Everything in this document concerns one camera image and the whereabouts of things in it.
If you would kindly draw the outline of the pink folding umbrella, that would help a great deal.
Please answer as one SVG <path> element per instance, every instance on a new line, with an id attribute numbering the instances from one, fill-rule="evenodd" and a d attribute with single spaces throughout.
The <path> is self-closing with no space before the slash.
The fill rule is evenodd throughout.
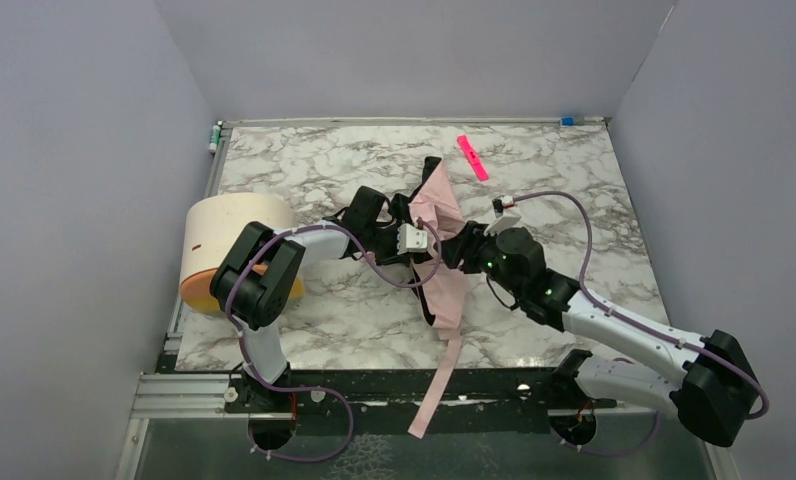
<path id="1" fill-rule="evenodd" d="M 409 223 L 430 226 L 437 240 L 445 241 L 458 234 L 465 225 L 447 169 L 439 157 L 423 161 L 422 180 L 408 197 L 395 197 L 397 208 Z M 413 290 L 419 299 L 425 321 L 447 343 L 445 353 L 434 373 L 408 433 L 418 439 L 425 436 L 446 387 L 457 365 L 462 349 L 461 324 L 468 281 L 465 275 L 449 269 L 441 257 L 441 246 L 433 249 L 433 259 L 411 264 L 416 281 L 424 284 Z"/>

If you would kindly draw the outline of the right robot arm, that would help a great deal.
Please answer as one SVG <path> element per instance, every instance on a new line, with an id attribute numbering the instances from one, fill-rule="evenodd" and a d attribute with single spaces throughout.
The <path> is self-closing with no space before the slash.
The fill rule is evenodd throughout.
<path id="1" fill-rule="evenodd" d="M 573 278 L 547 267 L 543 247 L 523 227 L 486 234 L 468 222 L 440 251 L 465 274 L 484 274 L 513 296 L 511 309 L 533 322 L 586 337 L 627 356 L 617 365 L 586 352 L 569 355 L 561 372 L 591 399 L 644 406 L 719 447 L 734 444 L 762 402 L 759 383 L 740 342 L 714 330 L 701 335 L 618 307 Z"/>

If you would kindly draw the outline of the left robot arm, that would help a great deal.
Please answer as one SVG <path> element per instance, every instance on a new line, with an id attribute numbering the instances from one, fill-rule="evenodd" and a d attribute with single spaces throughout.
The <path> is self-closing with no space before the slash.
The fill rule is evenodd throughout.
<path id="1" fill-rule="evenodd" d="M 287 369 L 277 320 L 299 271 L 327 260 L 362 259 L 381 278 L 383 266 L 432 260 L 441 264 L 442 239 L 435 227 L 412 219 L 408 208 L 369 188 L 349 206 L 305 226 L 276 230 L 248 223 L 217 268 L 210 294 L 237 331 L 243 371 L 264 387 L 281 391 Z"/>

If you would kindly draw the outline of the cream cylindrical umbrella bin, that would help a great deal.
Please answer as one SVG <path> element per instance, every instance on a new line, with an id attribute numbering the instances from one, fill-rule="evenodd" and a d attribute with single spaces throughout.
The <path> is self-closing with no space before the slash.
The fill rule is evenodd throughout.
<path id="1" fill-rule="evenodd" d="M 296 213 L 288 203 L 268 194 L 222 194 L 201 200 L 189 209 L 178 292 L 192 310 L 211 315 L 220 312 L 218 301 L 209 291 L 211 279 L 251 221 L 273 229 L 297 225 Z"/>

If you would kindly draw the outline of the pink highlighter marker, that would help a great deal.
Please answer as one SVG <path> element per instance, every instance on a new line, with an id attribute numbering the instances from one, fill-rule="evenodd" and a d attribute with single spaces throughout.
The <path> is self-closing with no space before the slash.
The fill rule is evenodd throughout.
<path id="1" fill-rule="evenodd" d="M 483 165 L 483 162 L 474 149 L 474 147 L 469 142 L 466 135 L 460 135 L 456 139 L 457 145 L 460 150 L 463 152 L 464 156 L 466 157 L 469 166 L 471 167 L 472 171 L 474 172 L 476 178 L 481 181 L 485 182 L 489 179 L 489 174 Z"/>

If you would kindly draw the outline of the green white marker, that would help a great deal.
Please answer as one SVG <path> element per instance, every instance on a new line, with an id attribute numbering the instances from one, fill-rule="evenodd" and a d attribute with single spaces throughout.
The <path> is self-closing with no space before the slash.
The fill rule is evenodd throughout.
<path id="1" fill-rule="evenodd" d="M 213 125 L 211 130 L 210 142 L 208 145 L 208 150 L 212 154 L 215 154 L 218 150 L 220 133 L 221 133 L 221 125 L 220 124 Z"/>

